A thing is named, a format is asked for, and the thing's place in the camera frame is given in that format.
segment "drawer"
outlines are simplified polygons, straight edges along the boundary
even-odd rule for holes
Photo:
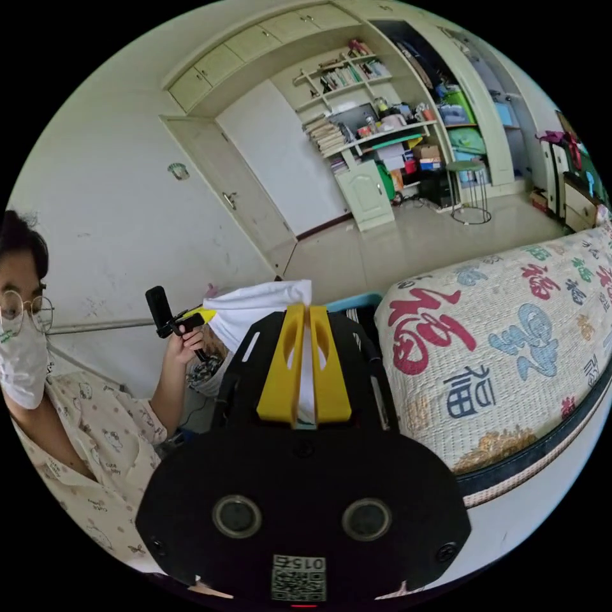
[[[565,209],[565,224],[574,231],[592,230],[594,223],[588,222],[584,217],[576,213],[573,208]]]
[[[584,197],[572,185],[565,183],[565,214],[571,209],[576,215],[582,217],[590,227],[595,226],[597,220],[597,207]]]

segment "cardboard box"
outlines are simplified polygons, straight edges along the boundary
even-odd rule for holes
[[[548,200],[546,199],[546,192],[542,191],[532,191],[531,195],[531,204],[535,206],[538,210],[542,212],[548,212]]]
[[[438,145],[417,145],[412,152],[417,159],[439,159],[441,157]]]

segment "pipe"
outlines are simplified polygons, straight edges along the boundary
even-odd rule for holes
[[[60,325],[52,328],[47,335],[61,336],[71,333],[107,332],[108,330],[127,330],[136,327],[154,326],[153,319],[134,319],[132,321],[109,321],[108,323],[84,323],[81,325]]]

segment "person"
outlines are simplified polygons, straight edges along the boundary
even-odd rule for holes
[[[0,386],[15,431],[51,494],[81,529],[134,569],[163,574],[134,521],[160,462],[154,445],[180,423],[186,367],[203,347],[203,334],[170,337],[148,401],[88,372],[47,376],[45,334],[53,309],[42,280],[48,266],[43,237],[7,211],[0,230]]]

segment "door handle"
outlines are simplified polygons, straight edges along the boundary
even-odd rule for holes
[[[236,192],[234,193],[230,193],[229,195],[227,195],[225,192],[223,192],[223,197],[225,198],[225,201],[228,203],[229,207],[232,210],[236,210],[236,205],[234,204],[234,196],[238,195]]]

